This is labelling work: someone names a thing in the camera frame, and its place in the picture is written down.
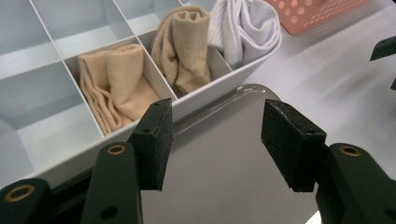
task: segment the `tan fabric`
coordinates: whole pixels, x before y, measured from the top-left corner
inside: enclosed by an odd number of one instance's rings
[[[105,51],[78,57],[80,86],[104,134],[132,122],[114,106],[108,82]]]
[[[206,62],[209,14],[201,7],[180,7],[160,24],[151,57],[169,85],[182,93],[211,81]]]
[[[78,57],[80,87],[104,135],[140,119],[159,100],[142,76],[143,61],[140,45]]]
[[[130,119],[141,119],[149,106],[160,100],[143,76],[144,51],[129,45],[106,54],[114,105]]]

